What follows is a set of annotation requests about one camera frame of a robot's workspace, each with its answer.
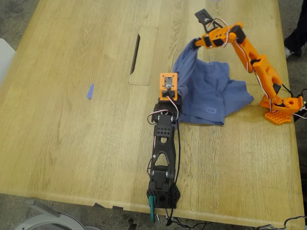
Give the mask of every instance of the orange servo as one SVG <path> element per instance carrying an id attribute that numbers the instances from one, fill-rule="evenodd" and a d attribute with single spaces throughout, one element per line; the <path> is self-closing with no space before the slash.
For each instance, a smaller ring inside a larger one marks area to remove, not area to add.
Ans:
<path id="1" fill-rule="evenodd" d="M 255 73 L 265 93 L 260 106 L 270 111 L 265 113 L 264 117 L 277 125 L 290 122 L 292 114 L 303 107 L 303 98 L 298 96 L 282 99 L 277 95 L 283 83 L 265 55 L 259 55 L 248 41 L 242 31 L 242 24 L 228 26 L 222 19 L 213 19 L 205 9 L 197 12 L 195 16 L 203 24 L 206 33 L 194 45 L 209 49 L 231 43 L 244 68 L 249 73 Z M 223 22 L 225 26 L 221 26 L 217 20 Z"/>

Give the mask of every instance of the wooden table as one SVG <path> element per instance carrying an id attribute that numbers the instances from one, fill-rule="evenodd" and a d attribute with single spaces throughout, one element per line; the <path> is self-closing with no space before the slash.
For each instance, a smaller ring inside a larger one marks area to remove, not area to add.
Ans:
<path id="1" fill-rule="evenodd" d="M 242 22 L 288 85 L 277 0 L 41 0 L 0 88 L 0 192 L 149 212 L 146 116 L 159 73 L 204 32 L 194 16 L 203 8 Z M 276 227 L 303 215 L 293 123 L 262 117 L 263 92 L 230 45 L 201 48 L 199 58 L 228 62 L 230 78 L 246 81 L 255 100 L 224 126 L 181 124 L 174 215 Z"/>

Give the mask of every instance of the concrete floor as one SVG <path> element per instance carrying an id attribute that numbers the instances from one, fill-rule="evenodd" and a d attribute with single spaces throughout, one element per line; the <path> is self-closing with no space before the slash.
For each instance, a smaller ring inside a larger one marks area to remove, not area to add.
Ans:
<path id="1" fill-rule="evenodd" d="M 279 0 L 283 36 L 287 37 L 296 27 L 303 0 Z M 0 0 L 0 38 L 6 40 L 15 50 L 22 38 L 38 0 Z M 287 61 L 290 88 L 295 95 L 302 87 L 307 87 L 307 54 L 303 57 L 290 57 Z M 300 164 L 307 166 L 307 122 L 299 120 L 295 124 L 297 147 Z M 35 211 L 23 205 L 25 198 L 0 194 L 0 230 L 13 229 L 18 223 L 35 214 Z M 41 201 L 54 210 L 67 213 L 81 220 L 85 225 L 100 227 L 102 230 L 126 230 L 128 219 L 133 218 L 142 230 L 179 230 L 181 227 L 172 224 L 166 227 L 166 220 L 160 217 L 161 224 L 152 224 L 149 215 L 99 207 L 88 207 L 53 201 Z M 193 226 L 199 221 L 183 219 L 181 222 Z M 208 230 L 245 230 L 250 227 L 212 223 Z"/>

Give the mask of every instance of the blue cloth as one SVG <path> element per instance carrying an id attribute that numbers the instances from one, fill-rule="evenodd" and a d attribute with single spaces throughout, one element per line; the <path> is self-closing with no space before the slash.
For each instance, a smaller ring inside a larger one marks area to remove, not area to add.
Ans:
<path id="1" fill-rule="evenodd" d="M 254 98 L 244 81 L 228 77 L 227 63 L 205 63 L 197 59 L 195 40 L 190 41 L 173 65 L 178 74 L 178 94 L 182 99 L 180 121 L 223 125 L 224 117 L 243 108 Z"/>

